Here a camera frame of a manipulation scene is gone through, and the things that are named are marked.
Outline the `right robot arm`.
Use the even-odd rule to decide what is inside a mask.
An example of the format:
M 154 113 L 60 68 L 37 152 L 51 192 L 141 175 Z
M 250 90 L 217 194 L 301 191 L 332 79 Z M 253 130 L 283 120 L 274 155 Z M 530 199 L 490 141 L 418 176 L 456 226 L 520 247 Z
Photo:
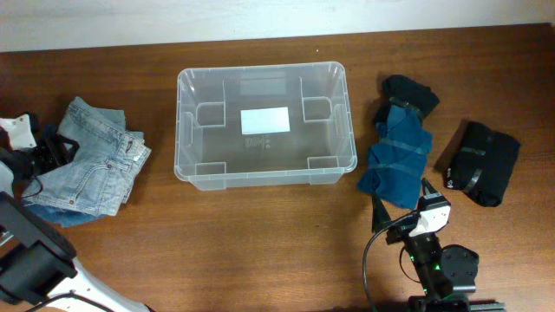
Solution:
M 437 233 L 448 224 L 451 204 L 427 179 L 421 181 L 422 196 L 417 207 L 393 220 L 382 200 L 372 195 L 373 236 L 363 252 L 362 278 L 366 297 L 371 298 L 367 279 L 369 248 L 381 235 L 386 243 L 401 244 L 400 253 L 408 254 L 424 292 L 408 299 L 409 311 L 493 312 L 504 311 L 501 302 L 470 302 L 476 291 L 479 255 L 468 248 L 451 244 L 442 247 Z

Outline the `blue taped shirt bundle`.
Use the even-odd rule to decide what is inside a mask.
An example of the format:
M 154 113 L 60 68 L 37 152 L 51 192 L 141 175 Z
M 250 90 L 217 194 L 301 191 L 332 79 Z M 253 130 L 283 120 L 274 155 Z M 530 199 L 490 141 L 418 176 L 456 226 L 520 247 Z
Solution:
M 398 106 L 392 106 L 387 119 L 375 127 L 379 142 L 369 148 L 368 169 L 357 188 L 413 210 L 420 197 L 433 135 L 423 128 L 417 112 Z

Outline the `dark blue jeans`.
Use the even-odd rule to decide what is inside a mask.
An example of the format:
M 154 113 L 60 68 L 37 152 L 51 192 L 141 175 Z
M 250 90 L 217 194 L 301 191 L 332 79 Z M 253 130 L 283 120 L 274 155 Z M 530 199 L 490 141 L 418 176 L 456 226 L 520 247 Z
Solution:
M 43 168 L 43 174 L 47 172 L 52 172 L 55 169 L 60 167 L 47 167 L 44 164 L 44 156 L 45 156 L 45 146 L 43 143 L 43 138 L 46 133 L 50 132 L 57 132 L 58 126 L 56 125 L 47 125 L 44 130 L 42 131 L 41 138 L 39 139 L 37 148 L 37 156 L 40 158 L 40 162 Z M 25 204 L 30 211 L 34 212 L 38 217 L 49 221 L 50 223 L 59 224 L 62 228 L 67 227 L 74 227 L 82 224 L 86 224 L 95 220 L 99 220 L 105 218 L 106 215 L 95 216 L 92 214 L 88 214 L 85 212 L 78 212 L 78 211 L 70 211 L 64 210 L 62 208 L 56 208 L 53 206 L 47 205 L 37 205 L 32 204 L 29 201 Z

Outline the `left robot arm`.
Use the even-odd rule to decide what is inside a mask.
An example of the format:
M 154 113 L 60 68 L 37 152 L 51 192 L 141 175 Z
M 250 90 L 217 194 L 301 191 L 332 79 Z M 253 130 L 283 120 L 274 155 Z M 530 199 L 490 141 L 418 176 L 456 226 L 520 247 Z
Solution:
M 53 132 L 36 140 L 39 126 L 31 113 L 2 119 L 1 130 L 10 143 L 1 151 L 1 242 L 17 241 L 1 256 L 2 302 L 26 302 L 34 311 L 150 312 L 145 303 L 126 298 L 90 274 L 70 241 L 14 196 L 14 183 L 68 164 L 77 143 Z

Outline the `light blue jeans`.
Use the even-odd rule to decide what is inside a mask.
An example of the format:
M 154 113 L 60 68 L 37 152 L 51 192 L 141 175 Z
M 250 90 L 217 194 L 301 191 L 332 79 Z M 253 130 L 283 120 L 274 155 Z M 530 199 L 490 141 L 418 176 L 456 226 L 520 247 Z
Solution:
M 70 102 L 57 133 L 80 147 L 72 162 L 39 175 L 23 202 L 116 215 L 150 156 L 144 134 L 126 129 L 122 110 L 92 107 L 80 97 Z

